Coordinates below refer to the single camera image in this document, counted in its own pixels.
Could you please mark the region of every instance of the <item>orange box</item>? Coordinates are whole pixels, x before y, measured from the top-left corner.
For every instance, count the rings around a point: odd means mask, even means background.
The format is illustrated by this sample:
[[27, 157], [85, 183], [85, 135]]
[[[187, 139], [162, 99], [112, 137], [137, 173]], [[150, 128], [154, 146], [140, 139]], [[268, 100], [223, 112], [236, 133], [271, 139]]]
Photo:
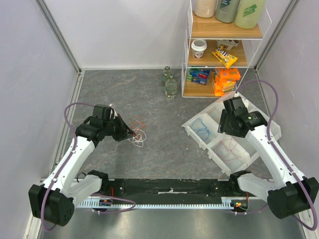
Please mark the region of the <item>orange box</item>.
[[212, 74], [211, 78], [214, 93], [217, 97], [223, 96], [225, 93], [234, 91], [236, 89], [236, 81], [222, 82], [217, 74]]
[[220, 82], [239, 81], [241, 77], [237, 68], [215, 68], [215, 72]]

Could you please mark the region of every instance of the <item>plastic bottle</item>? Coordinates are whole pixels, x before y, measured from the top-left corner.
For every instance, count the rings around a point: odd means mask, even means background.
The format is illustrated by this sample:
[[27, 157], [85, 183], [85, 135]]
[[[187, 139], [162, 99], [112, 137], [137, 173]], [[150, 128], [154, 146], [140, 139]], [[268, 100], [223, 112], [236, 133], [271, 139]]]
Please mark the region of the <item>plastic bottle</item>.
[[197, 0], [195, 7], [195, 15], [204, 18], [214, 16], [216, 3], [217, 0]]
[[161, 86], [165, 87], [165, 83], [168, 80], [169, 75], [170, 75], [170, 67], [165, 66], [164, 72], [161, 75]]
[[254, 28], [264, 9], [265, 2], [266, 0], [242, 0], [235, 24], [244, 29]]
[[177, 93], [177, 82], [172, 75], [168, 77], [165, 83], [165, 93], [169, 99], [173, 99]]
[[219, 0], [216, 19], [224, 23], [234, 22], [240, 0]]

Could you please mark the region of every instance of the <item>yogurt cup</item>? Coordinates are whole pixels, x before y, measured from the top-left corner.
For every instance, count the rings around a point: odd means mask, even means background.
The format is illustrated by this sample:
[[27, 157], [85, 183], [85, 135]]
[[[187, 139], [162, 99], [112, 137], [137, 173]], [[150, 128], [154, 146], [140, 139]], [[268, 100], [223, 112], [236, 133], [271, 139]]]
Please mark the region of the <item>yogurt cup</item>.
[[207, 48], [207, 43], [203, 39], [195, 39], [191, 44], [193, 54], [196, 58], [201, 58], [204, 54], [204, 50]]

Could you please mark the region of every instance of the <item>white robotic arm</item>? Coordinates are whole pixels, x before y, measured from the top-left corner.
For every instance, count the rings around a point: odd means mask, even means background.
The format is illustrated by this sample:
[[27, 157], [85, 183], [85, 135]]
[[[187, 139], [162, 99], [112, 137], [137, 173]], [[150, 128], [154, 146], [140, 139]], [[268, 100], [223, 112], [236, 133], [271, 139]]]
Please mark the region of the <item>white robotic arm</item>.
[[111, 106], [104, 105], [94, 106], [92, 116], [78, 126], [75, 133], [76, 138], [55, 170], [41, 186], [32, 185], [29, 190], [33, 216], [41, 218], [41, 212], [44, 212], [45, 221], [60, 226], [70, 221], [74, 208], [83, 200], [93, 193], [106, 193], [109, 190], [108, 174], [96, 170], [90, 171], [81, 182], [71, 187], [83, 162], [98, 143], [105, 136], [122, 141], [135, 134]]
[[95, 149], [94, 143], [92, 141], [88, 141], [85, 137], [77, 137], [77, 145], [74, 152], [72, 152], [73, 144], [74, 139], [72, 140], [69, 149], [65, 153], [58, 166], [43, 182], [43, 184], [45, 188], [49, 187], [57, 171], [67, 159], [67, 156], [72, 153], [71, 158], [62, 169], [57, 181], [54, 183], [52, 190], [58, 189], [60, 190], [60, 193], [64, 194], [66, 197], [73, 198], [73, 204], [75, 207], [77, 207], [78, 204], [80, 204], [83, 200], [101, 189], [102, 179], [95, 175], [87, 175], [84, 180], [81, 180], [79, 183], [71, 187], [71, 184], [76, 174], [80, 170], [80, 167]]
[[[318, 181], [305, 177], [290, 161], [271, 133], [271, 140], [268, 140], [267, 122], [260, 112], [249, 113], [241, 97], [224, 101], [224, 106], [218, 132], [246, 138], [257, 150], [274, 179], [274, 182], [269, 182], [244, 170], [230, 175], [236, 187], [268, 202], [271, 211], [280, 219], [309, 209], [306, 196], [293, 174], [302, 181], [312, 202], [315, 201], [319, 190]], [[283, 162], [272, 144], [293, 171]]]

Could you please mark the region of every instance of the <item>yellow snack package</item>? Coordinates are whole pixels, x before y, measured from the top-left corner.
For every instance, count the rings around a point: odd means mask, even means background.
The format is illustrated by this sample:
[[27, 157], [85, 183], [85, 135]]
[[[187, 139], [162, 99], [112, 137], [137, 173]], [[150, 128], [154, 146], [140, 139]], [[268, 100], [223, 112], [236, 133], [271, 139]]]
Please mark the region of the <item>yellow snack package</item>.
[[217, 48], [211, 54], [213, 54], [221, 63], [223, 63], [227, 69], [238, 60], [236, 56], [230, 55], [226, 51], [223, 51], [223, 47]]

